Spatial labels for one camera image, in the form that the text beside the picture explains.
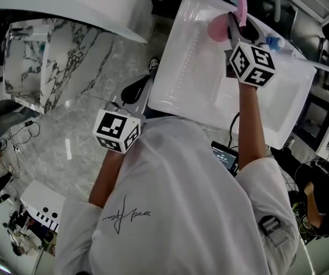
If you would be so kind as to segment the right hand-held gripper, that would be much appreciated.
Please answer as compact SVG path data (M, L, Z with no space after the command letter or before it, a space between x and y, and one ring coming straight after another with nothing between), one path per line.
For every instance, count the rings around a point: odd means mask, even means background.
M265 35L248 16L242 27L242 36L248 43L241 41L238 20L233 12L228 12L228 39L231 49L225 51L225 75L237 79L239 83L263 88L276 75L276 65L269 48L253 45L265 43Z

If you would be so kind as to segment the pink spray bottle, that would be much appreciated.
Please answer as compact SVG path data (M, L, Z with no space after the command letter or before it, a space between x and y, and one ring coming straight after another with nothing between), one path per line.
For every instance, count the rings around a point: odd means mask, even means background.
M231 17L235 17L236 26L241 30L246 27L248 6L247 0L236 1L237 10L231 11L215 17L208 25L208 35L216 42L224 42L229 39L228 28L230 27Z

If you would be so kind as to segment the marble sink cabinet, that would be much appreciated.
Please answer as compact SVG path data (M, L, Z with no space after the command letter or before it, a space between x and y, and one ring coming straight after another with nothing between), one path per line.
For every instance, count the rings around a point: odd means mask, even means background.
M102 78L114 35L60 18L13 22L5 35L3 96L46 114Z

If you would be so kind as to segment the person's right forearm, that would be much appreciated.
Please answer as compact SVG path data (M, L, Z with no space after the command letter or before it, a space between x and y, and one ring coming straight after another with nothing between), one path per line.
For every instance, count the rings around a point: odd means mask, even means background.
M239 169L255 160L265 158L266 144L259 111L257 90L239 84Z

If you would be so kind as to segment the white curved partition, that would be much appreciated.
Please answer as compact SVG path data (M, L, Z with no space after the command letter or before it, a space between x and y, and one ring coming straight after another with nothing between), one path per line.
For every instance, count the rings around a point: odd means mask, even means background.
M149 41L154 27L151 0L0 0L0 9L52 14L140 43Z

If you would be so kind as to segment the white basin table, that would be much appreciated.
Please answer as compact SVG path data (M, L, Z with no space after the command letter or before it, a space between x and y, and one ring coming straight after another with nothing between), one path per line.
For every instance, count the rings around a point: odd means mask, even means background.
M225 50L207 32L218 15L236 10L221 0L182 0L150 93L157 111L238 132L239 86L227 77ZM264 139L280 148L303 109L316 70L291 44L272 52L275 77L257 90Z

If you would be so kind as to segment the person's right shoe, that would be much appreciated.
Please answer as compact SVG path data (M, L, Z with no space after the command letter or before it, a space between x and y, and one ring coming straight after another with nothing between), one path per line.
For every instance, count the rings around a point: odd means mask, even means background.
M155 78L159 64L160 64L160 59L158 57L152 57L149 60L148 70L152 78Z

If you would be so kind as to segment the small blue bottle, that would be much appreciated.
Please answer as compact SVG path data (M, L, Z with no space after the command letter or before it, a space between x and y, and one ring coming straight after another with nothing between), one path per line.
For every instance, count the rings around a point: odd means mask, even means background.
M281 37L267 36L266 43L270 50L279 51L285 47L285 41Z

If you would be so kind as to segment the person's left forearm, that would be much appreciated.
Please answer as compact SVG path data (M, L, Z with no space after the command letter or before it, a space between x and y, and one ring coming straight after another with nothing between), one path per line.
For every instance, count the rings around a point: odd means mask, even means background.
M97 179L90 192L88 202L103 208L116 184L118 173L124 155L114 151L108 151L103 160Z

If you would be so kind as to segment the black screen device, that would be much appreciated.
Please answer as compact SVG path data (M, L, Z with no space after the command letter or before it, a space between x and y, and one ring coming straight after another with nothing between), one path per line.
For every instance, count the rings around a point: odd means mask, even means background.
M211 147L218 160L233 176L236 176L239 169L239 153L216 141L212 141Z

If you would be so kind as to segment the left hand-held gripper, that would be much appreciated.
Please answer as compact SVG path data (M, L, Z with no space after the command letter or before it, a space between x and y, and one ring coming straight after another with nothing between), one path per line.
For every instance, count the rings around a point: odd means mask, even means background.
M101 147L120 154L131 148L141 135L152 85L150 75L130 78L124 82L121 97L114 96L98 111L93 135Z

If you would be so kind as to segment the person's white shirt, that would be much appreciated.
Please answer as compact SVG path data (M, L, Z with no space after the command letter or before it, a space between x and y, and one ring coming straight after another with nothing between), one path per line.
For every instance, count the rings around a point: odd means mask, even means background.
M267 215L280 221L270 235ZM165 117L125 154L103 208L65 201L55 275L286 275L298 243L274 159L233 176L198 125Z

